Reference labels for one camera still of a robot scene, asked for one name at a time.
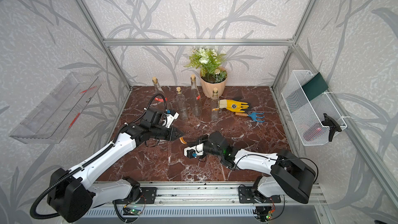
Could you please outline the peeled gold label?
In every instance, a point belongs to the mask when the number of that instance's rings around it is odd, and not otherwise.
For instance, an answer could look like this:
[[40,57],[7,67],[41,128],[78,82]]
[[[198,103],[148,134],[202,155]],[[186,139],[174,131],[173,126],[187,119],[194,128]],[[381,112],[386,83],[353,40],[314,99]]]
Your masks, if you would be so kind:
[[182,144],[187,144],[187,142],[183,139],[183,137],[179,138],[179,140],[180,140],[180,142],[181,142]]

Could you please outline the short glass bottle gold label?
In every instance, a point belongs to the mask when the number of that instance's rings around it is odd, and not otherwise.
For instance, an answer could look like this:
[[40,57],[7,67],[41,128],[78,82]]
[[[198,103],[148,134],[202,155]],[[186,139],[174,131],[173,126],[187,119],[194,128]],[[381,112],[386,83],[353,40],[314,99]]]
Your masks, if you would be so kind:
[[182,90],[180,87],[176,88],[176,92],[177,92],[176,100],[177,100],[177,105],[178,105],[179,116],[182,120],[187,120],[188,119],[188,109],[186,106],[186,98],[182,94]]

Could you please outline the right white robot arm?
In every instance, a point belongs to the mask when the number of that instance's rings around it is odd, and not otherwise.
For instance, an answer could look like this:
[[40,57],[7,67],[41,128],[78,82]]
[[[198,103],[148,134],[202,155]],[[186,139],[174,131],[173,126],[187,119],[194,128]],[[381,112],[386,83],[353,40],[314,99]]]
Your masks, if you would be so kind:
[[230,170],[252,170],[265,174],[254,182],[249,198],[264,203],[273,196],[287,195],[298,203],[307,204],[317,173],[302,158],[286,149],[278,153],[258,153],[231,146],[218,131],[203,135],[195,145],[184,149],[189,159],[218,156]]

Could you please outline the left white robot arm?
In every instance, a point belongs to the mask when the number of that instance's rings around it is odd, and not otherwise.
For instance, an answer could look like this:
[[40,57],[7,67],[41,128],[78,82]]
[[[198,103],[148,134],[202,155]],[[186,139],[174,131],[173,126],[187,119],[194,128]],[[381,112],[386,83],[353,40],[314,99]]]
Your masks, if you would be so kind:
[[128,123],[121,127],[113,141],[90,158],[71,167],[58,169],[47,188],[32,204],[30,216],[34,219],[50,219],[62,216],[73,223],[90,209],[105,203],[126,199],[137,202],[142,196],[140,184],[130,177],[94,186],[95,181],[114,163],[148,140],[174,141],[183,136],[172,126],[179,114],[174,110],[159,112],[147,108],[140,123]]

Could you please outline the glass bottle with red label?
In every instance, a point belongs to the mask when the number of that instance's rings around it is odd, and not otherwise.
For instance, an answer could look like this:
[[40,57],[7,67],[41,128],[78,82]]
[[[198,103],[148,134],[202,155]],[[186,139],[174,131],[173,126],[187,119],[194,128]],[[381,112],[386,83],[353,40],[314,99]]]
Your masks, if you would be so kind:
[[155,93],[163,95],[163,97],[156,96],[155,100],[158,101],[158,102],[164,102],[164,100],[167,101],[167,96],[166,96],[165,92],[163,91],[163,89],[161,88],[161,86],[160,86],[160,84],[158,82],[158,79],[156,77],[153,77],[152,78],[152,82],[153,82],[153,85],[154,85],[154,88],[155,88]]

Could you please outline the tall slim glass bottle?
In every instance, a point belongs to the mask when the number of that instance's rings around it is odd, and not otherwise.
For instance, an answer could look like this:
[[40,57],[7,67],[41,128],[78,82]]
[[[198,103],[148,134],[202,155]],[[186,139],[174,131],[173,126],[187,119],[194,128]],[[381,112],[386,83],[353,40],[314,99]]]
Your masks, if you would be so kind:
[[193,115],[196,117],[200,117],[202,113],[201,106],[201,95],[199,93],[197,87],[196,76],[194,74],[191,75],[191,108],[193,111]]

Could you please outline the black spray bottle trigger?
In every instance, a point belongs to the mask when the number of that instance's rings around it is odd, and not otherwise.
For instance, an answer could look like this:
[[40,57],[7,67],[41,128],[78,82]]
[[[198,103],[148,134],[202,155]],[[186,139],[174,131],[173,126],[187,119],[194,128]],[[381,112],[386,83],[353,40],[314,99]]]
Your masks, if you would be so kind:
[[328,141],[332,142],[336,132],[342,132],[341,126],[337,123],[335,119],[327,115],[326,113],[323,114],[324,120],[321,121],[321,124],[325,127],[329,127],[329,135]]

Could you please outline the yellow gardening glove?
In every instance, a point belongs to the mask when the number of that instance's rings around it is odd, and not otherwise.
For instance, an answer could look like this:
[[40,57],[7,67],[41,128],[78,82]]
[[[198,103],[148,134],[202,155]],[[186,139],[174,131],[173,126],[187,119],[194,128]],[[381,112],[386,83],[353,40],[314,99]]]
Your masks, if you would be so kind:
[[234,112],[234,113],[244,113],[245,110],[248,110],[249,108],[250,108],[250,106],[246,102],[221,99],[216,103],[215,106],[211,107],[211,110],[219,111],[221,109],[227,109],[228,111]]

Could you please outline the blue hand rake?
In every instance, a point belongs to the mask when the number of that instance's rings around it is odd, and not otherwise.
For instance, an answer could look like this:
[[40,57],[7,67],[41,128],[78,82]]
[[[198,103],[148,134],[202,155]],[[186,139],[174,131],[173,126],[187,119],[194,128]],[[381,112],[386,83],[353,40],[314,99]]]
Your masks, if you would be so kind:
[[254,122],[259,122],[259,123],[263,123],[264,120],[264,114],[263,113],[256,113],[256,112],[252,112],[250,114],[248,113],[235,113],[236,116],[242,116],[242,117],[249,117],[252,119],[252,121]]

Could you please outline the pink flower pot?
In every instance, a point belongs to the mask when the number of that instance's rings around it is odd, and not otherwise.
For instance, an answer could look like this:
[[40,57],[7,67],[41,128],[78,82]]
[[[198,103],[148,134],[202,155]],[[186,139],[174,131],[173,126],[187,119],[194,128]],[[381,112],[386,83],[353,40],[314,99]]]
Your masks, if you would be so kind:
[[200,70],[201,86],[206,97],[211,98],[213,90],[218,90],[218,95],[221,96],[227,84],[228,73],[224,67],[218,67],[214,73],[205,73]]

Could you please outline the green artificial plant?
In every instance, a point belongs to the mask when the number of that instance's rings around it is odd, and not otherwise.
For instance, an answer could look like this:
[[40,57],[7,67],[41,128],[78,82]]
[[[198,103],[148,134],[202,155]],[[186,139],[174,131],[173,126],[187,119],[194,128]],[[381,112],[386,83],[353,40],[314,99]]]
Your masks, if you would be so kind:
[[200,69],[201,78],[211,84],[221,83],[227,78],[227,71],[221,69],[226,54],[218,54],[214,49],[193,50],[189,63],[184,67]]

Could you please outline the dark green card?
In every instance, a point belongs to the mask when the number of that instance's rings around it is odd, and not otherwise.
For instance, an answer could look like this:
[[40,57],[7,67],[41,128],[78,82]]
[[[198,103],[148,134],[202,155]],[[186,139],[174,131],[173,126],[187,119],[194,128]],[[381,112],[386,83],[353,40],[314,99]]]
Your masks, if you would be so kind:
[[323,79],[321,73],[317,73],[311,80],[302,86],[302,89],[309,101],[312,101],[317,96],[323,94],[328,90],[329,86]]

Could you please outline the aluminium front rail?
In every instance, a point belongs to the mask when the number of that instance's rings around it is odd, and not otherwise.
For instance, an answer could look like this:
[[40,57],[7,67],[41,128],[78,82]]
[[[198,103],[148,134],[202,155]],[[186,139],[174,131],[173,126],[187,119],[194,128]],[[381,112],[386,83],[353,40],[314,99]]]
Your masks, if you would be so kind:
[[[141,187],[157,188],[154,204],[149,206],[238,206],[240,185],[252,186],[249,181],[141,181]],[[327,205],[318,184],[313,185],[307,205]]]

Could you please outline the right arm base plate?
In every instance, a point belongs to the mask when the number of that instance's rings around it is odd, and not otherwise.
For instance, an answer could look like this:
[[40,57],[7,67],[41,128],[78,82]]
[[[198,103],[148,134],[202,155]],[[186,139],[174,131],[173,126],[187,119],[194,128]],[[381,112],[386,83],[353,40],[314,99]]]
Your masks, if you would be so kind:
[[239,185],[238,188],[238,196],[240,203],[281,203],[282,200],[280,196],[275,195],[267,198],[260,193],[253,192],[252,187]]

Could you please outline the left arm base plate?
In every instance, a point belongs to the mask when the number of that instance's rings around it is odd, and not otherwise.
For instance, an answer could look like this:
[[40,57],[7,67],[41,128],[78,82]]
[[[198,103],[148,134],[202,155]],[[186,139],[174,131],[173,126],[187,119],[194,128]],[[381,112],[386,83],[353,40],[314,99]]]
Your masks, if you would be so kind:
[[142,187],[141,193],[140,199],[136,202],[137,204],[154,204],[157,195],[156,187]]

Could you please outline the clear plastic wall shelf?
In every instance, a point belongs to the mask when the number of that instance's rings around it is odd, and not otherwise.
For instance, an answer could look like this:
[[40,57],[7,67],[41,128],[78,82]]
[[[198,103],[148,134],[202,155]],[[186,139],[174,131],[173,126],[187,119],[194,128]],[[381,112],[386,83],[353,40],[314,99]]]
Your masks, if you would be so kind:
[[24,144],[59,144],[101,85],[98,76],[69,73],[9,136]]

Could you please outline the white mesh wall basket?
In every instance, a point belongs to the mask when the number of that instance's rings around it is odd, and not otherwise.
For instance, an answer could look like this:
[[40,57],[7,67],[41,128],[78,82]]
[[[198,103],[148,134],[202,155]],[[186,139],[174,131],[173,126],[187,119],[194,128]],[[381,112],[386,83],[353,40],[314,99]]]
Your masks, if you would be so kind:
[[329,143],[330,128],[321,124],[324,113],[335,119],[342,131],[347,128],[344,118],[330,99],[328,90],[312,101],[308,100],[302,86],[315,75],[309,70],[293,70],[282,90],[283,100],[304,146]]

